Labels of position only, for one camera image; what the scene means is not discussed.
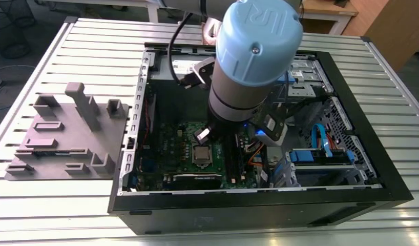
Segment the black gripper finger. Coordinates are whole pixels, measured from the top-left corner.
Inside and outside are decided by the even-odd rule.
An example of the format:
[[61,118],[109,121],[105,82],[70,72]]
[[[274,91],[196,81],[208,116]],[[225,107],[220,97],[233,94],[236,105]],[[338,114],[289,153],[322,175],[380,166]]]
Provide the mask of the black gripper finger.
[[206,142],[209,141],[209,134],[210,130],[209,128],[200,128],[197,131],[193,133],[196,142],[200,146],[205,145]]

